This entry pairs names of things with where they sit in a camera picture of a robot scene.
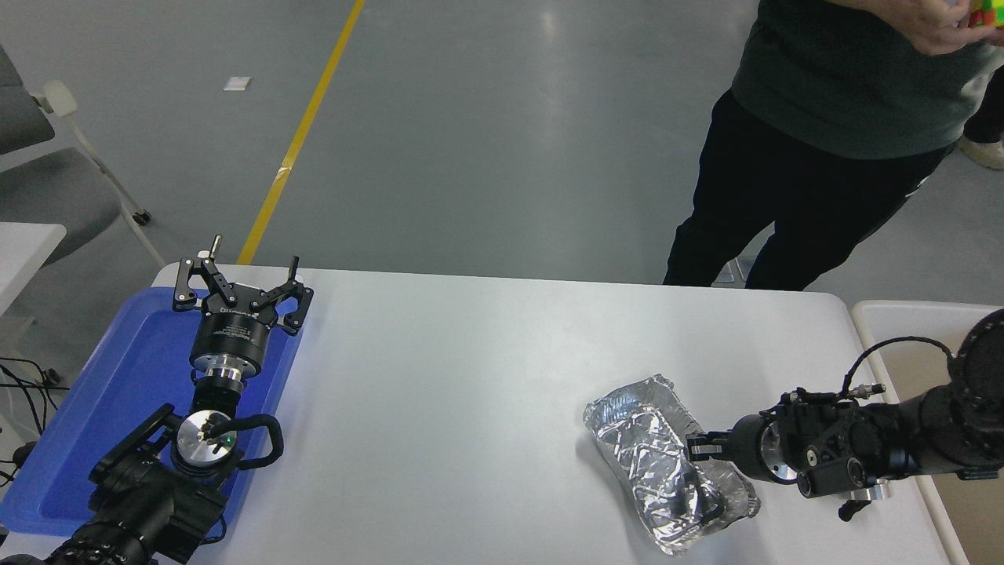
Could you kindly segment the person's hand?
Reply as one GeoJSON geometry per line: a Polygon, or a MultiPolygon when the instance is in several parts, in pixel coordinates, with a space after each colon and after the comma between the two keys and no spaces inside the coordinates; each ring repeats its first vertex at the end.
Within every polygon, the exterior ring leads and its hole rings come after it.
{"type": "Polygon", "coordinates": [[[874,15],[925,55],[944,55],[983,43],[1003,46],[1002,30],[969,27],[972,1],[835,1],[836,5],[874,15]]]}

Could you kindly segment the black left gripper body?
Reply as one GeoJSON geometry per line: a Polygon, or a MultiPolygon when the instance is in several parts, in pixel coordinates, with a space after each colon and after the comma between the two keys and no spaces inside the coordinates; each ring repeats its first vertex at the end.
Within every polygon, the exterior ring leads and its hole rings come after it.
{"type": "Polygon", "coordinates": [[[201,310],[203,317],[191,347],[194,368],[207,370],[212,361],[223,357],[230,358],[230,366],[240,370],[262,368],[269,333],[278,321],[274,305],[254,312],[247,301],[233,307],[213,294],[205,297],[201,310]]]}

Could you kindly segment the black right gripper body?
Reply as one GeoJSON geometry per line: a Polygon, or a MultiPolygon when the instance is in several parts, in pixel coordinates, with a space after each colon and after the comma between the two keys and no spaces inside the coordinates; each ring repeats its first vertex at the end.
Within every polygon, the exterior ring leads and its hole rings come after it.
{"type": "Polygon", "coordinates": [[[730,430],[730,460],[747,478],[774,482],[775,475],[762,454],[762,436],[768,423],[760,414],[750,414],[733,425],[730,430]]]}

